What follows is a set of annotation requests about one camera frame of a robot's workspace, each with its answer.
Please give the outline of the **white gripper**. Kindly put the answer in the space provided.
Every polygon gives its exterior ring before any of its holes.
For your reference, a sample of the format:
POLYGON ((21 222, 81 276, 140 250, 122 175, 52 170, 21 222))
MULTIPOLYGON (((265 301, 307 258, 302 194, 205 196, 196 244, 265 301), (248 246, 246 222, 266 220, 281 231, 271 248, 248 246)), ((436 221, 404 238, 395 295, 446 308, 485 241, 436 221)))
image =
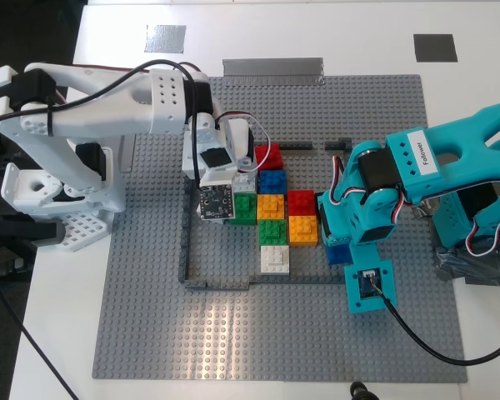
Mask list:
POLYGON ((197 165, 200 174, 254 173, 258 170, 254 135, 242 118, 224 118, 219 127, 210 117, 198 119, 197 165))

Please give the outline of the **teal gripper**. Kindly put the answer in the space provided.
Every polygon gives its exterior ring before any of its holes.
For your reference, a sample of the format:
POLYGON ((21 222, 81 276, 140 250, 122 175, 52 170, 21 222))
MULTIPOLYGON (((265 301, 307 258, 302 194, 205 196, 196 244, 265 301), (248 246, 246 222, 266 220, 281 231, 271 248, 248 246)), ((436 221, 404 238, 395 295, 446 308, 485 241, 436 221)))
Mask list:
POLYGON ((351 192, 338 205, 329 201, 328 192, 317 197, 322 240, 329 247, 352 243, 376 243, 390 237, 396 227, 393 212, 400 195, 395 188, 370 194, 351 192))

